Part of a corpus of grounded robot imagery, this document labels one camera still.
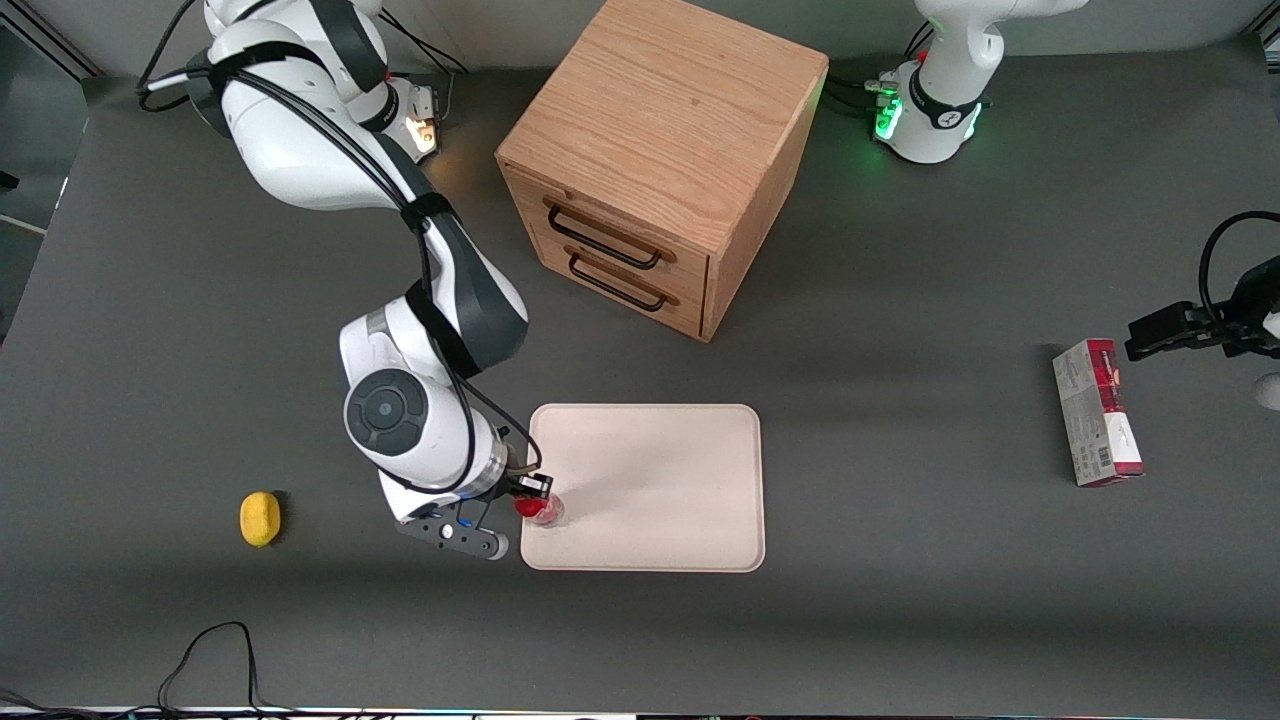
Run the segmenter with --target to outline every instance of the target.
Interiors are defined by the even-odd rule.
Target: gray wall
[[[104,69],[137,74],[177,0],[28,0]],[[901,50],[920,18],[909,0],[695,0],[833,56]],[[1196,47],[1239,32],[1267,0],[1093,0],[1082,10],[1005,26],[1010,53],[1053,55]],[[388,0],[411,29],[476,67],[554,65],[600,0]],[[200,13],[179,27],[161,69],[207,45]],[[401,67],[416,51],[392,42]]]

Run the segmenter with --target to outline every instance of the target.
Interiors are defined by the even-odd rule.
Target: cardboard box
[[[1053,359],[1071,443],[1075,484],[1085,488],[1143,474],[1142,456],[1120,402],[1114,340],[1091,338]]]

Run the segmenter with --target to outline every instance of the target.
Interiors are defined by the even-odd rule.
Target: green light
[[[978,102],[978,106],[973,109],[973,118],[969,119],[969,129],[964,131],[965,140],[973,137],[973,127],[978,124],[978,115],[980,114],[982,114],[982,102]]]
[[[892,102],[879,111],[879,117],[876,118],[876,135],[886,141],[893,137],[893,131],[897,129],[897,119],[900,117],[902,117],[902,100],[895,97]]]

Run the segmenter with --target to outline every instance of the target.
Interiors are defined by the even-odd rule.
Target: beige tray
[[[538,570],[750,573],[764,561],[760,419],[745,405],[544,405],[530,433],[564,501],[525,520]]]

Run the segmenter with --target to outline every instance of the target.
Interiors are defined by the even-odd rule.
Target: wooden box
[[[680,0],[608,0],[498,147],[539,259],[709,341],[826,73],[826,55]]]

